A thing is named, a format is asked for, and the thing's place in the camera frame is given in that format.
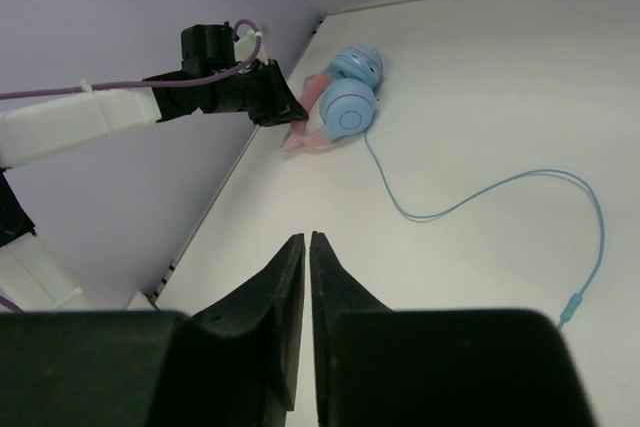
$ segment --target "purple cable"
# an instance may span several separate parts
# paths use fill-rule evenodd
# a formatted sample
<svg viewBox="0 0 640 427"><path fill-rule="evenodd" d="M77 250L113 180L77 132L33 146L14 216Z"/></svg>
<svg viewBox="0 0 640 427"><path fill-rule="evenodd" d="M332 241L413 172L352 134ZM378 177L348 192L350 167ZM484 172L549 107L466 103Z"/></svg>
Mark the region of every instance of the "purple cable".
<svg viewBox="0 0 640 427"><path fill-rule="evenodd" d="M249 19L240 19L233 26L233 33L236 34L238 28L241 25L248 25L250 28L254 30L254 32L258 32L258 26L253 23ZM130 81L130 82L106 82L103 84L91 84L92 90L111 90L111 89L140 89L144 87L151 88L182 88L182 87L198 87L200 85L211 84L213 82L218 82L219 80L226 79L227 77L231 77L232 75L237 74L241 70L249 67L256 57L258 57L258 53L260 52L260 46L262 45L262 38L256 37L256 46L251 52L251 55L246 59L240 62L235 67L232 67L228 70L218 72L216 74L210 75L209 77L203 77L201 79L193 79L193 80L142 80L142 81ZM45 90L26 90L23 92L8 92L6 94L0 94L0 100L11 100L11 99L25 99L29 97L47 97L51 95L69 95L69 94L80 94L85 92L85 90L81 87L67 87L66 89L45 89Z"/></svg>
<svg viewBox="0 0 640 427"><path fill-rule="evenodd" d="M6 307L11 312L22 312L22 309L20 307L18 307L16 304L11 302L9 299L7 299L6 297L3 297L1 295L0 295L0 305L2 305L3 307Z"/></svg>

